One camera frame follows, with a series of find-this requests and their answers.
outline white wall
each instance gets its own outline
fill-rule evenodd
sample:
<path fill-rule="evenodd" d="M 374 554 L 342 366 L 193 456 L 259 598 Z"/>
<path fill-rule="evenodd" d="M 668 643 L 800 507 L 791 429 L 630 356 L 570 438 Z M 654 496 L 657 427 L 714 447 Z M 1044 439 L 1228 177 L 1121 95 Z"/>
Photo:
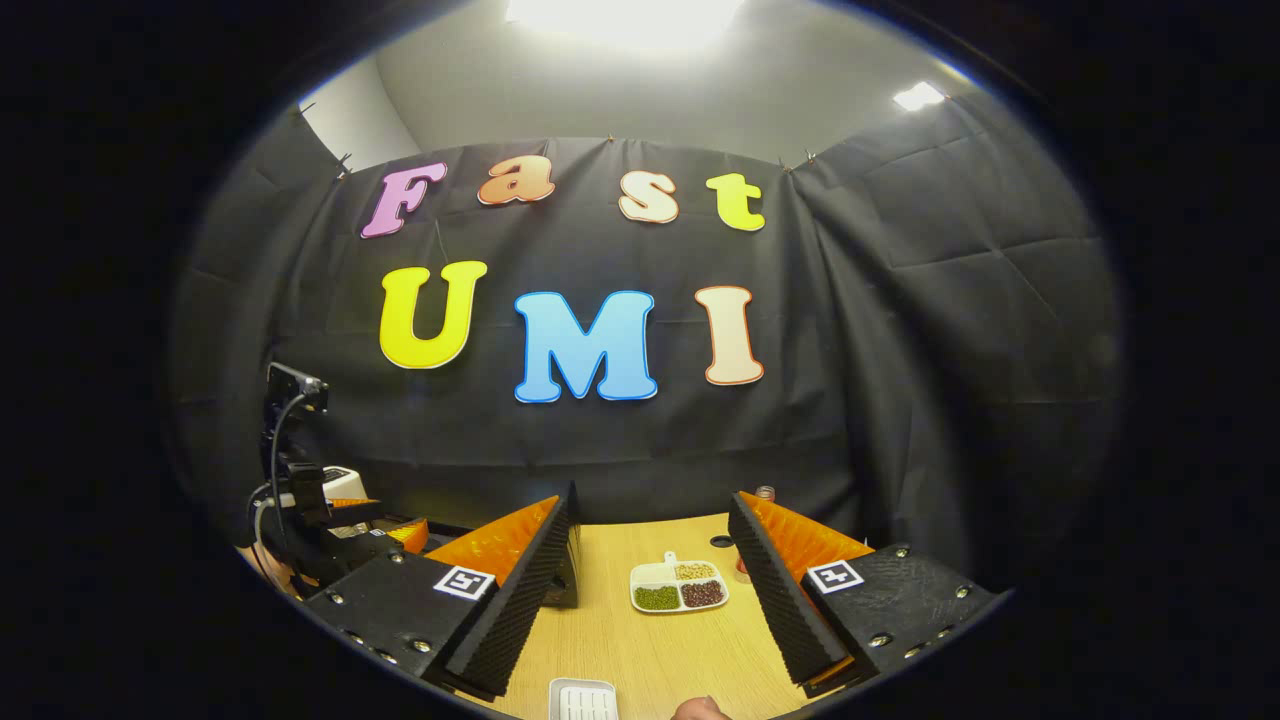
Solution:
<path fill-rule="evenodd" d="M 302 117 L 334 158 L 351 152 L 347 167 L 352 170 L 422 151 L 387 97 L 372 55 L 314 90 L 298 109 L 312 102 Z"/>

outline hand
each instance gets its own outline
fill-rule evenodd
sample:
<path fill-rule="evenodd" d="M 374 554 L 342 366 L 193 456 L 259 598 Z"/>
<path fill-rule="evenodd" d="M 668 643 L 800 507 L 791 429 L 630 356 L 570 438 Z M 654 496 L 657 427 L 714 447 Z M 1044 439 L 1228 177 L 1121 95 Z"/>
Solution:
<path fill-rule="evenodd" d="M 728 715 L 719 711 L 719 706 L 712 696 L 695 697 L 680 703 L 671 720 L 731 720 Z"/>

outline ceiling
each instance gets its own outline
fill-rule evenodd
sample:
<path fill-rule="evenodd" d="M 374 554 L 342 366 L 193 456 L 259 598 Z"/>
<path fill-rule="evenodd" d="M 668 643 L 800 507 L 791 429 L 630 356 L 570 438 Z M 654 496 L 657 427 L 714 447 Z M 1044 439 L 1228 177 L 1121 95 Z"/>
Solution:
<path fill-rule="evenodd" d="M 507 5 L 475 0 L 376 51 L 422 151 L 613 135 L 796 164 L 906 114 L 892 96 L 922 79 L 974 91 L 904 36 L 810 0 L 745 0 L 714 41 L 676 50 L 506 22 Z"/>

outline white plate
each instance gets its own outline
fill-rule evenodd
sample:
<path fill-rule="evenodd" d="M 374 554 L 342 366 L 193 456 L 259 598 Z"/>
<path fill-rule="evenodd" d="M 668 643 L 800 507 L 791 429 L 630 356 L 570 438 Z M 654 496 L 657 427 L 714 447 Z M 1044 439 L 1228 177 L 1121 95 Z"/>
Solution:
<path fill-rule="evenodd" d="M 548 694 L 548 720 L 618 720 L 618 693 L 604 680 L 556 678 Z"/>
<path fill-rule="evenodd" d="M 724 578 L 721 577 L 719 569 L 716 568 L 713 562 L 707 562 L 705 560 L 676 560 L 676 553 L 669 550 L 663 553 L 662 562 L 649 562 L 646 565 L 636 565 L 631 569 L 631 607 L 635 607 L 640 612 L 692 612 L 695 610 L 710 610 L 712 607 L 719 607 L 728 602 L 728 585 L 724 584 Z M 676 566 L 677 565 L 704 565 L 712 569 L 714 573 L 707 578 L 694 578 L 691 580 L 677 580 L 676 579 Z M 699 607 L 689 607 L 685 605 L 685 594 L 680 588 L 695 583 L 719 583 L 721 592 L 724 597 L 714 605 L 703 605 Z M 680 607 L 673 607 L 671 610 L 645 610 L 636 605 L 636 588 L 649 588 L 658 589 L 662 587 L 675 585 L 676 597 L 680 600 Z"/>

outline small white container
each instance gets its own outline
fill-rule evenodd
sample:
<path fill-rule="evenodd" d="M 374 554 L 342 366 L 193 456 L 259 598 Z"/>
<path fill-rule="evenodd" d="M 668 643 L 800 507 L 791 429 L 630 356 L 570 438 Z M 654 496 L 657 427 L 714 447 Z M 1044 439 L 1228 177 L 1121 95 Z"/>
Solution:
<path fill-rule="evenodd" d="M 728 585 L 724 584 L 724 578 L 721 577 L 719 569 L 712 562 L 705 562 L 703 560 L 676 560 L 676 553 L 669 550 L 663 553 L 662 562 L 649 562 L 645 565 L 636 565 L 631 569 L 631 607 L 635 607 L 640 612 L 691 612 L 695 610 L 710 610 L 712 607 L 719 607 L 728 602 Z M 713 573 L 707 578 L 694 578 L 689 580 L 676 579 L 676 566 L 704 566 L 709 568 Z M 701 605 L 699 607 L 689 607 L 685 605 L 685 593 L 681 591 L 685 585 L 698 584 L 698 583 L 710 583 L 716 582 L 721 587 L 721 592 L 724 597 L 719 602 L 713 605 Z M 673 607 L 671 610 L 645 610 L 636 605 L 636 588 L 649 588 L 658 589 L 664 587 L 675 585 L 676 597 L 680 600 L 680 607 Z"/>
<path fill-rule="evenodd" d="M 618 720 L 618 693 L 604 680 L 556 678 L 548 694 L 547 720 Z"/>

